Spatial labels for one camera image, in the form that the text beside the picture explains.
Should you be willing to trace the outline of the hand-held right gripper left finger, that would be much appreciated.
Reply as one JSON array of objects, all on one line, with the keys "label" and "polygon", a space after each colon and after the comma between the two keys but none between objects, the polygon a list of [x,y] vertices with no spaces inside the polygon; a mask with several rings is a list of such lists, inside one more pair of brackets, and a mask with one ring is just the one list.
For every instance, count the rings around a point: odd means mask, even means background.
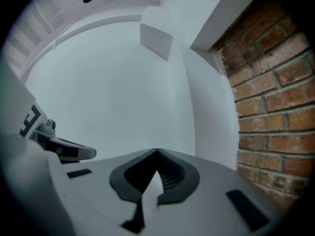
[{"label": "hand-held right gripper left finger", "polygon": [[52,236],[157,236],[159,215],[152,220],[143,192],[156,170],[157,151],[87,163],[62,164],[49,153],[53,198],[49,202]]}]

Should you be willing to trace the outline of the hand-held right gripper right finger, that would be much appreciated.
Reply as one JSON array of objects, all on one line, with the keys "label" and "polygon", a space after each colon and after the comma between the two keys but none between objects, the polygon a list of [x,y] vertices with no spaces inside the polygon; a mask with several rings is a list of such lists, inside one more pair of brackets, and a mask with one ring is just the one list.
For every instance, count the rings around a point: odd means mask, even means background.
[{"label": "hand-held right gripper right finger", "polygon": [[[142,236],[274,236],[284,213],[262,189],[222,164],[172,150],[199,172],[196,190],[182,203],[161,205]],[[269,221],[252,231],[227,193],[238,190]]]}]

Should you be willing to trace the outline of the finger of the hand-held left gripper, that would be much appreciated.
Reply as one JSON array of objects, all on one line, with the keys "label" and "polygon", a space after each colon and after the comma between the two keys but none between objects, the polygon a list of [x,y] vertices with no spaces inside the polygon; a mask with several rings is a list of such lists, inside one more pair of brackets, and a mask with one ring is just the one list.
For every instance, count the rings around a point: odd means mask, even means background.
[{"label": "finger of the hand-held left gripper", "polygon": [[96,149],[58,137],[49,138],[45,150],[56,153],[61,160],[68,162],[90,160],[96,157]]}]

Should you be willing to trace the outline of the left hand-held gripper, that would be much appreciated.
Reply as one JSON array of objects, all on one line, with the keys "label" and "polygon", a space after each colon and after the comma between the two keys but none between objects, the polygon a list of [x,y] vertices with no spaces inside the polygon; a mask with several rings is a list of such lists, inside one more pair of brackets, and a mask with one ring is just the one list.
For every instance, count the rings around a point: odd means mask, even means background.
[{"label": "left hand-held gripper", "polygon": [[0,134],[33,140],[46,150],[48,135],[42,134],[42,130],[53,126],[53,123],[8,62],[1,58]]}]

